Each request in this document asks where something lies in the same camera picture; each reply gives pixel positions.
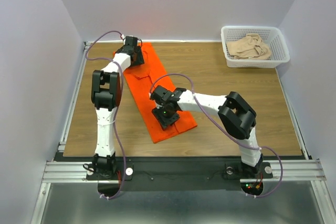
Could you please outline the orange t-shirt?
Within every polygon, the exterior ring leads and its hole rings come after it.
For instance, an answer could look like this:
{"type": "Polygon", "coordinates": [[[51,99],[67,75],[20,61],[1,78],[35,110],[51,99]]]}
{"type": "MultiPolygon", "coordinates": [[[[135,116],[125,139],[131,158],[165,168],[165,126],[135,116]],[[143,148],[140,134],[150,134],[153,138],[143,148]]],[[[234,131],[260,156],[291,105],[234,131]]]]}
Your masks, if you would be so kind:
{"type": "Polygon", "coordinates": [[[175,96],[177,89],[167,74],[151,43],[145,42],[141,52],[144,63],[127,68],[123,75],[145,122],[153,143],[175,137],[197,123],[188,111],[181,111],[175,96]]]}

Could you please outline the beige t-shirt in basket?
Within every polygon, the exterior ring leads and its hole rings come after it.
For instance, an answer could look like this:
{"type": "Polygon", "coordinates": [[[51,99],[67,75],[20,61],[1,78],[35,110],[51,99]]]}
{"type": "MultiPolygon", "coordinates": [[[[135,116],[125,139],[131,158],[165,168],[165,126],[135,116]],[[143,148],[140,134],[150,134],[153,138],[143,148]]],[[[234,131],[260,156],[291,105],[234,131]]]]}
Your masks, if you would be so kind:
{"type": "Polygon", "coordinates": [[[270,47],[256,33],[246,34],[237,41],[229,41],[226,46],[229,54],[239,60],[268,60],[272,55],[270,47]]]}

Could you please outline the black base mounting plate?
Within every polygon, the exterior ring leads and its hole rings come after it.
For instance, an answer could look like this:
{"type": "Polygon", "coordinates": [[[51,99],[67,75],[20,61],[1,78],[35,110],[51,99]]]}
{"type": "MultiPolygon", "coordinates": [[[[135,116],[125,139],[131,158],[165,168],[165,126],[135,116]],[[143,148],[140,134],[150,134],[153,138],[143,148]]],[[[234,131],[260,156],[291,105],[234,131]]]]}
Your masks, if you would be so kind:
{"type": "Polygon", "coordinates": [[[121,157],[99,158],[84,164],[88,181],[99,191],[114,194],[123,182],[124,191],[245,190],[259,195],[263,180],[273,177],[270,163],[255,168],[240,157],[121,157]]]}

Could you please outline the white plastic laundry basket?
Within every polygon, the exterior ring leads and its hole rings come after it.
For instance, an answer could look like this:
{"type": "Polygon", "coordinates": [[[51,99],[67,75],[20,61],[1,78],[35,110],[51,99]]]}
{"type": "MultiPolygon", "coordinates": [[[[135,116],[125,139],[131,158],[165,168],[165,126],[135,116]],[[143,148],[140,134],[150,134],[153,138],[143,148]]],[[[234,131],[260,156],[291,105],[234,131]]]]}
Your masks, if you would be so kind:
{"type": "Polygon", "coordinates": [[[224,26],[220,31],[231,68],[275,68],[290,60],[284,36],[276,27],[224,26]]]}

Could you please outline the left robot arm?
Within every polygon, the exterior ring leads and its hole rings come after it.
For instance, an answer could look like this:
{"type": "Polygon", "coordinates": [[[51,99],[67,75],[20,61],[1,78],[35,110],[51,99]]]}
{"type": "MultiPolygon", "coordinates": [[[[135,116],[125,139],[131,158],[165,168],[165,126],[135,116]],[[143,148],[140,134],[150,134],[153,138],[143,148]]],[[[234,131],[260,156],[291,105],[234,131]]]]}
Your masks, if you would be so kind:
{"type": "Polygon", "coordinates": [[[123,72],[130,67],[144,64],[142,40],[123,36],[123,45],[113,59],[100,70],[92,73],[91,102],[97,116],[97,145],[89,174],[98,174],[106,179],[117,172],[114,148],[114,125],[122,98],[123,72]]]}

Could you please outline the aluminium frame rail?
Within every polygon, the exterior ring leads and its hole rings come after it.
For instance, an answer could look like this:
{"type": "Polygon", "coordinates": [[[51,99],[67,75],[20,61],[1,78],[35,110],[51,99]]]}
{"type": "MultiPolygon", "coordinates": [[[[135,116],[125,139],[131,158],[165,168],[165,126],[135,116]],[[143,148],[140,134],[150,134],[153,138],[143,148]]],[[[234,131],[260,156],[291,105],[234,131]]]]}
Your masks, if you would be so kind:
{"type": "MultiPolygon", "coordinates": [[[[97,119],[90,101],[91,74],[107,64],[119,43],[98,43],[83,70],[65,152],[61,161],[46,165],[43,183],[48,198],[41,208],[42,223],[323,223],[316,182],[285,177],[278,190],[262,199],[226,190],[150,191],[122,193],[105,200],[97,183],[85,179],[81,167],[93,153],[97,119]]],[[[226,65],[219,42],[155,42],[153,48],[165,70],[174,73],[178,87],[194,82],[198,93],[239,92],[257,111],[259,144],[284,156],[285,170],[294,164],[301,149],[275,69],[235,69],[226,65]]],[[[172,139],[154,144],[128,87],[124,87],[117,115],[121,145],[132,157],[233,156],[238,146],[205,115],[195,113],[197,127],[172,139]]]]}

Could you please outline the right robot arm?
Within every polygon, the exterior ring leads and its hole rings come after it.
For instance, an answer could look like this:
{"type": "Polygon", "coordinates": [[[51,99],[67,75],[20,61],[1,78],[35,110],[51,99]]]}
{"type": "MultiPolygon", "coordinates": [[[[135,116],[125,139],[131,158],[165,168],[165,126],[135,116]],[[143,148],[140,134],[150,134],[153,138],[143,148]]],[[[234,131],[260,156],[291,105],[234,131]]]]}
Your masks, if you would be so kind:
{"type": "Polygon", "coordinates": [[[257,114],[239,93],[207,95],[185,88],[169,91],[157,86],[150,99],[155,102],[152,114],[163,130],[182,119],[180,112],[203,112],[208,118],[217,116],[222,126],[216,126],[239,146],[243,174],[253,177],[260,172],[263,157],[256,139],[257,114]]]}

